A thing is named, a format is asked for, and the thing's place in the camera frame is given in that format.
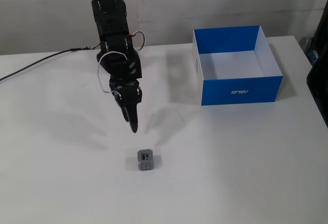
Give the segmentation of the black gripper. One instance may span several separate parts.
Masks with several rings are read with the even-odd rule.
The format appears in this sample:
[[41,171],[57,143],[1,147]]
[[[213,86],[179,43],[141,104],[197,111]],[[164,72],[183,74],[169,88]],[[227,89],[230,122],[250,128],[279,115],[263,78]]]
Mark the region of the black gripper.
[[98,65],[109,73],[109,92],[121,108],[133,133],[138,130],[137,104],[141,102],[142,90],[138,79],[142,77],[140,59],[128,59],[124,54],[99,54]]

